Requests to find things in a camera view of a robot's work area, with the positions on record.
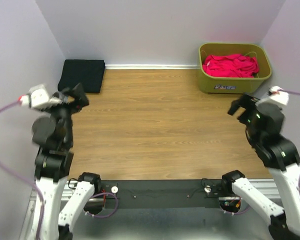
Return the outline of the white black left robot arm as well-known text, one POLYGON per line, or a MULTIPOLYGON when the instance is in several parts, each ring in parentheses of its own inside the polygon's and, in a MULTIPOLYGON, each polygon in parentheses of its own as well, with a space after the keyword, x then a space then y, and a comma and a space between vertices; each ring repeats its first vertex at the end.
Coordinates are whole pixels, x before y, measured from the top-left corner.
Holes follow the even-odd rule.
POLYGON ((81 83, 73 88, 49 94, 43 84, 26 95, 29 108, 45 112, 32 127, 32 142, 38 146, 34 160, 36 203, 28 240, 71 240, 73 229, 89 198, 101 191, 98 174, 85 172, 79 177, 74 193, 61 206, 74 153, 72 115, 89 105, 81 83))

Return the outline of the black t-shirt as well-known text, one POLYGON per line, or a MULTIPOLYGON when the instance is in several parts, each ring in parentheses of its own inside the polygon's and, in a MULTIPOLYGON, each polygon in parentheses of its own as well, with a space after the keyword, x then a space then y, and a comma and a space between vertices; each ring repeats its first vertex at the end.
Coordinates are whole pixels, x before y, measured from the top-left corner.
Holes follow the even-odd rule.
POLYGON ((74 88, 81 83, 85 93, 99 94, 106 70, 104 60, 66 59, 63 64, 58 91, 74 88))

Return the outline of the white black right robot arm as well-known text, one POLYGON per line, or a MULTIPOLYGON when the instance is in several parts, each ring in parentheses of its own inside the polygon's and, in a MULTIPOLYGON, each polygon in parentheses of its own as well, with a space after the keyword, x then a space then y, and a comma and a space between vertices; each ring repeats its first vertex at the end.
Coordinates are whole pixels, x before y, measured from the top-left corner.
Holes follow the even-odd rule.
POLYGON ((248 143, 272 175, 282 206, 262 194, 238 170, 222 176, 220 191, 243 198, 267 223, 274 240, 300 240, 300 155, 295 144, 281 134, 283 107, 288 101, 289 95, 283 92, 263 99, 244 93, 227 112, 232 116, 239 108, 244 109, 237 119, 246 126, 248 143))

